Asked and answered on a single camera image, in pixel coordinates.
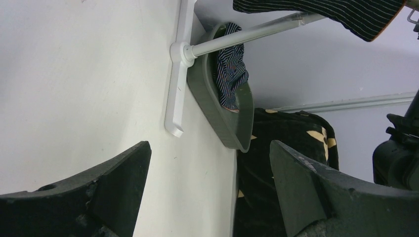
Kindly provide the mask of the wooden clip hanger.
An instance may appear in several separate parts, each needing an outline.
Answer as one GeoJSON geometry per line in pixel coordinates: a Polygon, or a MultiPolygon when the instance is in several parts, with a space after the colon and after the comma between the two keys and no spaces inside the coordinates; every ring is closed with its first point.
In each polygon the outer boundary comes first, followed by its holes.
{"type": "Polygon", "coordinates": [[[419,0],[405,0],[405,6],[411,9],[407,17],[407,21],[409,23],[415,24],[416,26],[419,25],[418,20],[413,19],[413,15],[419,11],[419,0]]]}

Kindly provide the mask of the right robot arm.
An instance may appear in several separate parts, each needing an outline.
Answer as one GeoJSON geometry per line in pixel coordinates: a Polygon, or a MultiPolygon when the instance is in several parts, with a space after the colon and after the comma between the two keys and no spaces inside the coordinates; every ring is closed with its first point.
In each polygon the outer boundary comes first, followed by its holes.
{"type": "Polygon", "coordinates": [[[389,140],[373,153],[374,183],[404,190],[419,190],[419,94],[404,116],[388,114],[393,124],[389,140]]]}

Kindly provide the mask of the black striped underwear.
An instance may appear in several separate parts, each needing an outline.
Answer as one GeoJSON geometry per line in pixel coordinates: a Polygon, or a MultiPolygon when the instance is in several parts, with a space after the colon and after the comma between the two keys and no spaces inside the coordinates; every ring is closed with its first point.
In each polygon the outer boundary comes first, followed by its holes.
{"type": "Polygon", "coordinates": [[[234,0],[242,13],[300,11],[341,23],[366,42],[374,41],[406,5],[405,0],[234,0]]]}

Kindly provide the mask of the blue striped underwear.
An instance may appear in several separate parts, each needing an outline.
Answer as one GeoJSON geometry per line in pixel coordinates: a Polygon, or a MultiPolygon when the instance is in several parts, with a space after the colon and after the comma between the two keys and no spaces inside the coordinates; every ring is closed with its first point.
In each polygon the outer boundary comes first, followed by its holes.
{"type": "Polygon", "coordinates": [[[237,44],[218,51],[216,55],[215,84],[218,89],[220,105],[234,113],[239,111],[236,105],[236,90],[248,82],[249,73],[246,70],[243,57],[244,44],[237,44]]]}

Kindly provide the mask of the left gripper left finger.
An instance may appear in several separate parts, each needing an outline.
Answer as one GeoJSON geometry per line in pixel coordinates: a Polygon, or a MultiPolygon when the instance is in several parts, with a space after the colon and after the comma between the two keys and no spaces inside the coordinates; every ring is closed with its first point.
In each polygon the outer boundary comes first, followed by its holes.
{"type": "Polygon", "coordinates": [[[142,141],[33,192],[1,195],[3,237],[131,237],[151,160],[142,141]]]}

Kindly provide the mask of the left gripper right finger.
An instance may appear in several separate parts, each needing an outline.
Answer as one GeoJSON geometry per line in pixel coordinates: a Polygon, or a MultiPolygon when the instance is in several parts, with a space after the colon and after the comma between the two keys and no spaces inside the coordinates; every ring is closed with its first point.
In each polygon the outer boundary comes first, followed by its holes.
{"type": "Polygon", "coordinates": [[[299,182],[282,182],[289,237],[416,237],[419,194],[346,175],[283,146],[299,182]]]}

